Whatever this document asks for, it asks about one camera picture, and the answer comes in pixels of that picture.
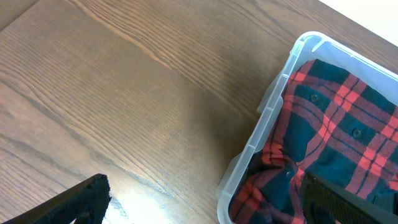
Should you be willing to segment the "red plaid flannel shirt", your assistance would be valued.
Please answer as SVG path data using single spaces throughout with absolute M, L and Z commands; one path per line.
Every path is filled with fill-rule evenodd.
M 397 192 L 397 106 L 321 60 L 289 77 L 272 131 L 229 205 L 235 223 L 305 223 L 308 172 L 368 202 Z

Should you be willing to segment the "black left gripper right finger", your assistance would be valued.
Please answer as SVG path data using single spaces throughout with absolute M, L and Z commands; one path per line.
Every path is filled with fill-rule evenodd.
M 394 224 L 397 215 L 371 204 L 313 173 L 301 187 L 307 223 Z

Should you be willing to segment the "clear plastic storage bin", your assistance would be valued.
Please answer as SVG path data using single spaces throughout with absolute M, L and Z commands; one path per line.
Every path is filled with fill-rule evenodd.
M 283 105 L 281 97 L 290 75 L 309 60 L 320 59 L 352 72 L 377 90 L 390 102 L 397 104 L 397 74 L 362 56 L 331 37 L 317 31 L 302 34 L 294 43 L 279 74 L 267 88 L 257 108 L 261 114 L 243 151 L 231 160 L 215 191 L 217 216 L 220 224 L 233 224 L 228 208 L 232 196 L 247 173 L 248 165 L 261 151 Z

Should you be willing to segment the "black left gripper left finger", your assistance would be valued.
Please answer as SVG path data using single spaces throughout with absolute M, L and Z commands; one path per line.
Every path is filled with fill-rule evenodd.
M 4 224 L 101 224 L 111 201 L 108 177 L 95 174 Z

